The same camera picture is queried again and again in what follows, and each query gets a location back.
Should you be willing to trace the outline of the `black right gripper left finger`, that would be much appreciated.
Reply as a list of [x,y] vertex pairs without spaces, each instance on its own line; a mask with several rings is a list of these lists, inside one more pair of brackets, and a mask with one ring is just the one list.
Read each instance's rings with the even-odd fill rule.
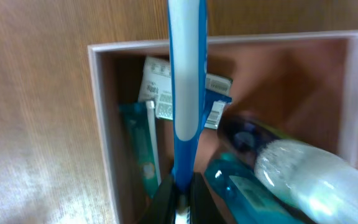
[[171,175],[164,178],[138,224],[172,224],[176,210],[176,186]]

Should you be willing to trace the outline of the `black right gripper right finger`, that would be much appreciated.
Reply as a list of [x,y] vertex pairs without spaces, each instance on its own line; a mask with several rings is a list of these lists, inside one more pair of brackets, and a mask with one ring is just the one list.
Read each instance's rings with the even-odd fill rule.
[[190,185],[190,220],[191,224],[226,224],[199,172]]

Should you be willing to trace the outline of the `teal Colgate toothpaste tube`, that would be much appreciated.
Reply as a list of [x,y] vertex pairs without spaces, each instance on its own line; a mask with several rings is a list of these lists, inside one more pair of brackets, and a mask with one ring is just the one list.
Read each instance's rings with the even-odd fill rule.
[[129,132],[132,150],[147,195],[152,198],[161,184],[155,126],[155,103],[152,100],[119,106]]

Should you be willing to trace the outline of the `clear spray bottle dark liquid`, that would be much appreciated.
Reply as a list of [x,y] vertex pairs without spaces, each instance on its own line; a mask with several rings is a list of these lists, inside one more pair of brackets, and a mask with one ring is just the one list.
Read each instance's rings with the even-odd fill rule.
[[358,223],[358,169],[252,118],[223,118],[219,135],[251,156],[256,178],[316,223]]

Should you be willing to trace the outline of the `green white Dettol soap box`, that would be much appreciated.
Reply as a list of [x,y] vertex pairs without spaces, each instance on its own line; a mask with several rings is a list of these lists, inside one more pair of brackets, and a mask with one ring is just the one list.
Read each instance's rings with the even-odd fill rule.
[[[211,73],[206,75],[206,89],[229,95],[232,80]],[[172,81],[170,62],[160,58],[145,58],[138,101],[153,100],[158,119],[173,119]]]

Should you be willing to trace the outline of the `blue white toothbrush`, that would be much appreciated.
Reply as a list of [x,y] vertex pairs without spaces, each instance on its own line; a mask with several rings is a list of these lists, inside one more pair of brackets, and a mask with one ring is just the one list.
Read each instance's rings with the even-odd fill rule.
[[204,128],[208,13],[206,1],[168,0],[172,76],[174,166],[179,204],[175,223],[190,222],[185,195],[190,188],[200,134]]

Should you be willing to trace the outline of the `teal Listerine mouthwash bottle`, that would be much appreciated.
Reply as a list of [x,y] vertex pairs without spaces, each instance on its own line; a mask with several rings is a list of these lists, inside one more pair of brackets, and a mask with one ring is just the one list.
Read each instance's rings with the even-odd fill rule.
[[237,223],[302,224],[273,197],[250,166],[231,153],[209,162],[204,176]]

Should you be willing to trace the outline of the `blue disposable razor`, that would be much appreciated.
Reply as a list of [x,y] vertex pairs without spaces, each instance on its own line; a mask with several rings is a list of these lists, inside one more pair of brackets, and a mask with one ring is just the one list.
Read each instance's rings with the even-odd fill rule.
[[224,108],[232,102],[230,96],[206,89],[202,125],[204,128],[217,129]]

